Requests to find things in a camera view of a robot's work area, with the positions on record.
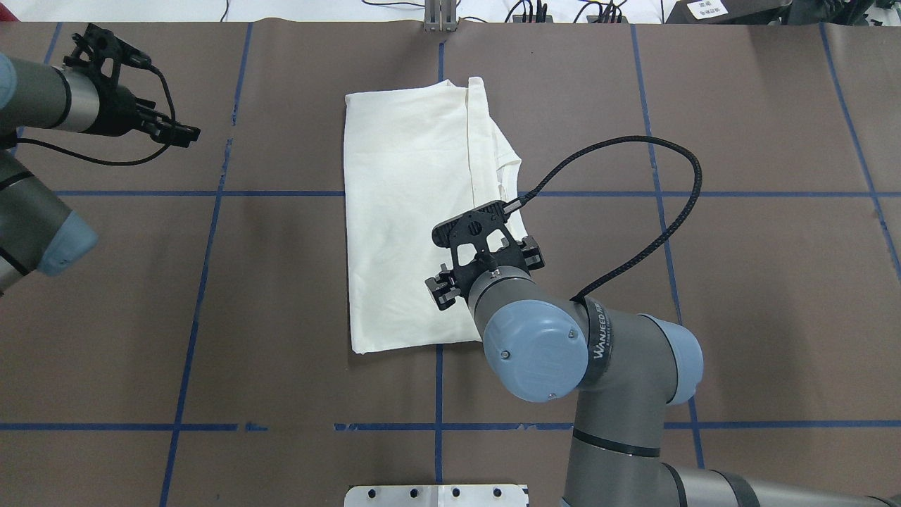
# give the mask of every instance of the white bracket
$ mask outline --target white bracket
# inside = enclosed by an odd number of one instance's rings
[[[528,491],[517,484],[356,486],[344,507],[528,507]]]
[[[427,32],[457,31],[457,0],[425,0]]]

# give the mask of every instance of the white surface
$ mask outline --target white surface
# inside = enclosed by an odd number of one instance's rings
[[[724,16],[729,13],[720,0],[701,0],[700,2],[692,2],[687,7],[691,11],[691,15],[695,16],[695,19],[715,18],[716,16]]]
[[[515,484],[458,484],[441,486],[356,486],[344,496],[344,507],[527,507],[529,495],[525,485]],[[453,496],[454,489],[460,496]],[[499,497],[494,490],[501,490]],[[410,496],[415,489],[416,498]],[[369,498],[369,490],[376,497]]]
[[[469,88],[444,81],[347,96],[354,352],[479,340],[465,301],[439,311],[425,287],[442,263],[451,265],[451,251],[432,243],[432,228],[487,202],[516,198],[520,162],[488,114],[482,78],[470,78]],[[507,228],[514,238],[526,236],[518,212]]]
[[[219,21],[225,0],[2,0],[23,21]],[[360,0],[231,0],[228,21],[257,21],[280,17],[291,21],[391,21],[423,19],[423,9],[376,7]],[[515,0],[462,0],[458,14],[502,22]],[[664,0],[667,14],[675,0]],[[572,23],[584,5],[580,0],[550,0],[548,14],[555,23]],[[660,0],[629,0],[623,12],[632,23],[660,23]],[[582,14],[594,14],[593,8]]]

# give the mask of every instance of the gray robotic arm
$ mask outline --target gray robotic arm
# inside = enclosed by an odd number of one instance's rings
[[[689,158],[696,171],[692,197],[673,224],[631,261],[572,300],[549,296],[530,275],[544,266],[538,245],[531,237],[515,241],[504,223],[563,166],[595,149],[628,142],[655,143]],[[488,203],[437,225],[432,241],[450,248],[453,268],[443,265],[426,286],[439,309],[458,296],[467,302],[488,364],[512,394],[543,402],[579,391],[562,507],[898,507],[888,499],[660,462],[666,406],[694,395],[704,368],[700,345],[682,326],[605,309],[587,294],[663,244],[690,212],[700,185],[697,159],[675,144],[646,136],[595,144],[566,159],[523,198]],[[487,240],[497,230],[505,238],[500,248]],[[477,255],[460,265],[457,248],[464,244],[474,245]]]
[[[104,165],[137,165],[169,146],[187,147],[200,134],[199,129],[175,121],[166,80],[146,54],[93,24],[73,40],[76,49],[61,69],[0,53],[0,295],[32,271],[62,273],[97,242],[90,226],[6,149],[33,143]],[[107,61],[113,63],[110,75],[103,72]],[[122,65],[159,77],[171,117],[119,85]],[[22,126],[109,136],[138,130],[163,146],[139,161],[100,161],[48,143],[17,139]]]

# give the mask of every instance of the folded white fabric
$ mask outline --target folded white fabric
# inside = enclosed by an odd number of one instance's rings
[[[350,337],[365,354],[479,340],[465,301],[439,311],[425,288],[451,251],[432,228],[495,199],[516,197],[521,160],[488,114],[485,85],[347,96],[344,188]],[[516,212],[507,227],[525,236]]]

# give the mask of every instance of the white metal plate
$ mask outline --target white metal plate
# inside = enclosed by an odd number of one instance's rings
[[[527,491],[517,484],[356,486],[344,507],[528,507]]]

